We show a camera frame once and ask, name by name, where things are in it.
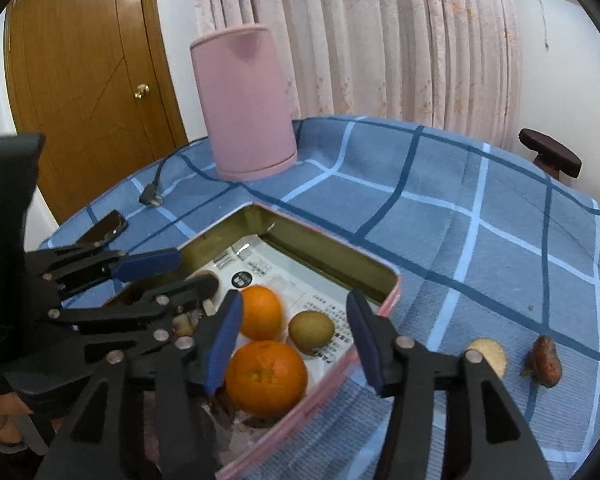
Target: power cord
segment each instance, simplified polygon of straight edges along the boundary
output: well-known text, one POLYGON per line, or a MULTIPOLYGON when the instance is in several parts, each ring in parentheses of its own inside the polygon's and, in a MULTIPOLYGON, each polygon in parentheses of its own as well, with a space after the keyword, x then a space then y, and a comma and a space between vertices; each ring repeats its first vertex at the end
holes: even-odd
POLYGON ((169 160, 173 155, 176 155, 176 153, 178 153, 180 150, 189 147, 194 142, 198 142, 199 140, 200 139, 189 141, 187 144, 180 146, 160 161, 158 168, 155 170, 154 179, 149 184, 144 186, 144 189, 140 194, 140 198, 138 199, 139 203, 146 206, 151 205, 153 207, 160 207, 162 205, 162 197, 158 194, 158 186, 160 186, 160 174, 162 173, 162 168, 167 160, 169 160))

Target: black phone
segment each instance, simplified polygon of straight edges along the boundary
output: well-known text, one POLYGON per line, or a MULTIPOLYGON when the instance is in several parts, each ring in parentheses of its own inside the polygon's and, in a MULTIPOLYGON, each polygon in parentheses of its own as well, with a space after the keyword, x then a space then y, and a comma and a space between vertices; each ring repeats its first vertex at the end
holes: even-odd
POLYGON ((83 234, 77 241, 79 244, 100 242, 107 245, 115 240, 128 227, 128 222, 119 211, 113 210, 96 225, 83 234))

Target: tablecloth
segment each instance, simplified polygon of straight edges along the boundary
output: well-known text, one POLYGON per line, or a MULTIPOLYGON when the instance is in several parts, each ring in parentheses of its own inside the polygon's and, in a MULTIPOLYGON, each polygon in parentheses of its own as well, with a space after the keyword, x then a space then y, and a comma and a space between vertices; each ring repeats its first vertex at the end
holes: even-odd
MULTIPOLYGON (((237 184, 218 179, 207 140, 169 160, 161 207, 138 196, 155 164, 123 180, 62 225, 43 246, 74 242, 112 209, 129 222, 112 248, 178 246, 249 202, 316 224, 397 266, 401 333, 459 354, 478 337, 505 348, 504 384, 554 477, 569 478, 600 438, 600 207, 531 163, 488 144, 417 124, 331 116, 296 121, 298 163, 237 184), (520 376, 541 334, 563 378, 550 390, 520 376)), ((99 306, 107 282, 70 307, 99 306)), ((249 479, 370 479, 391 409, 362 372, 249 479)), ((444 399, 436 398, 428 476, 438 478, 444 399)))

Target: barcode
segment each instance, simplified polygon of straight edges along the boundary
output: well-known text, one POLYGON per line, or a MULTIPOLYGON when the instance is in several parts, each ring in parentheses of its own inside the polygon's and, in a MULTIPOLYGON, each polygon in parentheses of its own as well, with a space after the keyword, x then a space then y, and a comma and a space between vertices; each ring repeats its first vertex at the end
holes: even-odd
POLYGON ((229 251, 224 251, 220 256, 214 258, 214 264, 218 270, 222 270, 225 267, 231 265, 235 261, 235 258, 229 254, 229 251))

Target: pink kettle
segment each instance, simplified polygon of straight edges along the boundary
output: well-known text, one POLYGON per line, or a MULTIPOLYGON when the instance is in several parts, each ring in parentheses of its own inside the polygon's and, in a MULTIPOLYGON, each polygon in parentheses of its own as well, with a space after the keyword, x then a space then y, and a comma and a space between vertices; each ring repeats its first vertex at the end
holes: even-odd
POLYGON ((269 29, 226 28, 195 41, 190 50, 220 178, 255 180, 291 167, 298 147, 269 29))

